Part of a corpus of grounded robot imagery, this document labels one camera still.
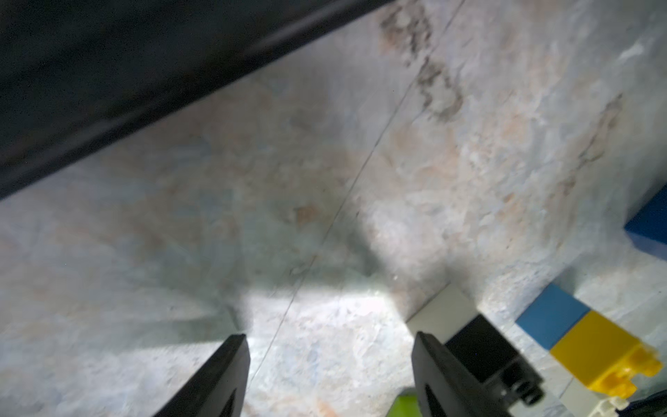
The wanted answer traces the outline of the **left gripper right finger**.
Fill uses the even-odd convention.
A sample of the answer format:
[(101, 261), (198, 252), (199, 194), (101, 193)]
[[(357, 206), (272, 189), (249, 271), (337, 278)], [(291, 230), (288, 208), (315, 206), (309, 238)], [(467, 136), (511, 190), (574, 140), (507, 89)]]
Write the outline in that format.
[(511, 416), (435, 336), (415, 335), (412, 366), (423, 416)]

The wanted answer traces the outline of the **white square brick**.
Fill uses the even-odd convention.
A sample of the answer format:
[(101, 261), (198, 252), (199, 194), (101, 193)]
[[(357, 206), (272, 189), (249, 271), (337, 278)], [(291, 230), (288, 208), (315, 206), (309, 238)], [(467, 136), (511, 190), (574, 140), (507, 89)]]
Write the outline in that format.
[(478, 314), (472, 300), (457, 285), (450, 283), (414, 314), (406, 326), (413, 336), (424, 332), (445, 343)]

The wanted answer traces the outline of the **black square brick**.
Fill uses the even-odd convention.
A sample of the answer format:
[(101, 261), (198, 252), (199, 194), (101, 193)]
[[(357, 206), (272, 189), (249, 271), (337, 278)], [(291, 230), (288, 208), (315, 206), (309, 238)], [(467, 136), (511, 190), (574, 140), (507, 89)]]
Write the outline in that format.
[(534, 407), (545, 397), (541, 376), (482, 314), (444, 346), (503, 408)]

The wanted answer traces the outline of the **yellow square brick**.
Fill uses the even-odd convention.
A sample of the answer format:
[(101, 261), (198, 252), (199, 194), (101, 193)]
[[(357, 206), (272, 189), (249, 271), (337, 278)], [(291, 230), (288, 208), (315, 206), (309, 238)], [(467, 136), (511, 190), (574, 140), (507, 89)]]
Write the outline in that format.
[(656, 376), (663, 363), (658, 351), (592, 310), (551, 349), (550, 354), (587, 389), (629, 399), (637, 375)]

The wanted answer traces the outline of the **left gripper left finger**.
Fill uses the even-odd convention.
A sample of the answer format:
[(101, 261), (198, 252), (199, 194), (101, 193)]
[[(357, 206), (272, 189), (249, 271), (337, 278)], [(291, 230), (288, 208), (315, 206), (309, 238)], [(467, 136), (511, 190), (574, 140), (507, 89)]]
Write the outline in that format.
[(155, 417), (239, 417), (248, 385), (250, 352), (246, 335), (231, 335)]

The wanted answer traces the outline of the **light blue square brick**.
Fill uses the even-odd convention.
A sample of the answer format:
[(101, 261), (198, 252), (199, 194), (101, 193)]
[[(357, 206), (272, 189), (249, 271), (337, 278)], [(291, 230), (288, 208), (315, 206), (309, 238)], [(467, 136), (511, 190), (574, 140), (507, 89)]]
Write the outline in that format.
[(545, 350), (551, 350), (591, 308), (549, 284), (515, 323)]

